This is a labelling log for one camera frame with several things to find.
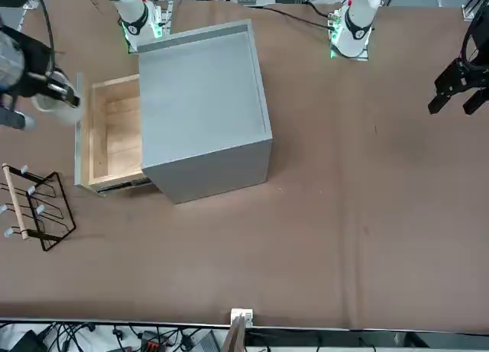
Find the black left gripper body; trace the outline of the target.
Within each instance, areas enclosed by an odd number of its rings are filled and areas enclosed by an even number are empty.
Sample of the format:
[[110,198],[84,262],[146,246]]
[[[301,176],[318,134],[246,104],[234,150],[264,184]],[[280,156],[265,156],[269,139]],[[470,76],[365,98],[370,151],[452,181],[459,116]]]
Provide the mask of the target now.
[[[474,44],[476,56],[467,55],[469,41]],[[483,79],[488,74],[488,12],[478,11],[465,32],[459,54],[467,76]]]

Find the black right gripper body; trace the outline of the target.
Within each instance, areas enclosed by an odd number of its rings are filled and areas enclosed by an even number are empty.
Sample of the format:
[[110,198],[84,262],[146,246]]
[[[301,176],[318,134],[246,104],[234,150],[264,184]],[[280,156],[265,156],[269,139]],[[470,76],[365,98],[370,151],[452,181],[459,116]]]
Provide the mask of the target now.
[[5,72],[1,85],[5,93],[31,97],[48,91],[48,73],[53,66],[51,49],[8,26],[1,26],[1,36],[5,39],[5,52],[1,62]]

